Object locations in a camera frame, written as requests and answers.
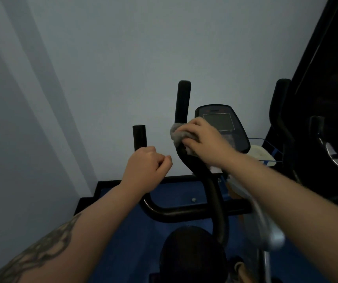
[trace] floor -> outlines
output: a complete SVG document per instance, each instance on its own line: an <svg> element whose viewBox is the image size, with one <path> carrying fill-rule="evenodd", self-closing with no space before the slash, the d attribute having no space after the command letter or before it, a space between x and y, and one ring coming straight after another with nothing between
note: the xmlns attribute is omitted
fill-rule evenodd
<svg viewBox="0 0 338 283"><path fill-rule="evenodd" d="M223 197L228 197L226 187L221 184ZM206 202L200 182L159 185L152 199L162 207L187 205L196 198L196 203ZM136 206L121 224L106 248L89 279L89 283L119 282L148 283L148 275L158 272L158 258L166 237L182 225L195 225L212 231L210 219L186 223L159 223L148 218L140 206ZM226 248L227 258L242 255L244 234L237 217L229 217L230 236ZM326 283L323 276L287 240L285 246L271 253L272 275L284 283Z"/></svg>

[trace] exercise bike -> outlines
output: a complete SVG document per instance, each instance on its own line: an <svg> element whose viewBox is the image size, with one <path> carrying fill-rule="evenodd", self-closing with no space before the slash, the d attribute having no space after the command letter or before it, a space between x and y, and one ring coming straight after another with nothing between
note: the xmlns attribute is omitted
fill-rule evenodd
<svg viewBox="0 0 338 283"><path fill-rule="evenodd" d="M175 108L175 123L187 123L191 83L180 81ZM203 117L218 129L237 151L247 153L250 143L233 109L228 105L209 104L196 109L195 117ZM135 151L147 146L145 125L133 126ZM150 194L143 196L140 206L153 220L178 223L211 218L212 234L195 227L183 226L166 239L160 255L160 272L149 276L149 283L213 282L228 280L228 264L224 248L228 244L228 217L243 215L247 246L245 266L255 282L271 282L269 252L281 248L285 241L283 232L261 209L259 204L232 176L223 172L230 188L239 199L224 201L217 177L206 164L186 152L181 143L176 147L181 161L202 182L207 203L174 208L156 205Z"/></svg>

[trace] tattoo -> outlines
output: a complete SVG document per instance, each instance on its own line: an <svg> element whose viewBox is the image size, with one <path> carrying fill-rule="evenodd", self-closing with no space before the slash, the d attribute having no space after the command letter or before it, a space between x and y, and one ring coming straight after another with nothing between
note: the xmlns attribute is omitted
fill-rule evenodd
<svg viewBox="0 0 338 283"><path fill-rule="evenodd" d="M25 271L42 267L47 261L59 256L71 242L72 229L80 215L77 214L2 267L0 283L17 283Z"/></svg>

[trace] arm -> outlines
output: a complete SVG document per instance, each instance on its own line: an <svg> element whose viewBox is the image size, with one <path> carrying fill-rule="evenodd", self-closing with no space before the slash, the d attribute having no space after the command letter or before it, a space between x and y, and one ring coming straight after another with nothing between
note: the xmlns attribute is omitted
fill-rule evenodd
<svg viewBox="0 0 338 283"><path fill-rule="evenodd" d="M0 283L86 282L119 224L165 177L170 156L140 148L120 185L0 269Z"/></svg>
<svg viewBox="0 0 338 283"><path fill-rule="evenodd" d="M287 237L331 281L338 282L338 206L230 147L203 118L178 130L196 133L184 139L209 165L235 178L266 209Z"/></svg>

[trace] person's left hand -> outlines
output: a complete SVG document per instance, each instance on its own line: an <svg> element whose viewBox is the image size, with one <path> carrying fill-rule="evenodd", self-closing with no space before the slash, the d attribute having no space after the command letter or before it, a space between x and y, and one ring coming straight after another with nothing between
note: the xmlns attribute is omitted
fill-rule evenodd
<svg viewBox="0 0 338 283"><path fill-rule="evenodd" d="M172 164L171 156L157 153L153 146L142 147L129 158L120 185L143 196L157 187Z"/></svg>

